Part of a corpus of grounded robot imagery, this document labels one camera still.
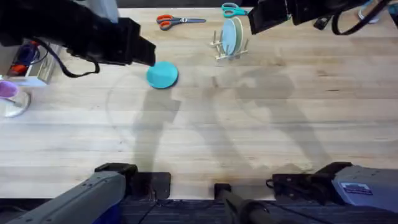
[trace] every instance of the sticker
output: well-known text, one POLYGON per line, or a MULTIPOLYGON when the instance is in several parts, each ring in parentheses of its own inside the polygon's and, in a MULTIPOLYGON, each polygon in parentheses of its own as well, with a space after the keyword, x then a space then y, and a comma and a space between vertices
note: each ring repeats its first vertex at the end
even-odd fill
POLYGON ((341 186, 349 194, 373 195, 371 189, 366 184, 341 183, 341 186))

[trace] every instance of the teal scissors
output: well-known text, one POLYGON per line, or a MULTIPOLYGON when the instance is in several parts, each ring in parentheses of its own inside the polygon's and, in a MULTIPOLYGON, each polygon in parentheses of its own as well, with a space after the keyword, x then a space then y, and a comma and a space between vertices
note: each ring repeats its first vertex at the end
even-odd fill
POLYGON ((172 26, 186 22, 206 22, 206 19, 178 18, 171 15, 161 15, 156 18, 161 30, 169 30, 172 26))
POLYGON ((231 18, 234 16, 245 16, 248 14, 246 10, 231 2, 224 3, 221 6, 221 9, 223 10, 223 15, 225 18, 231 18))

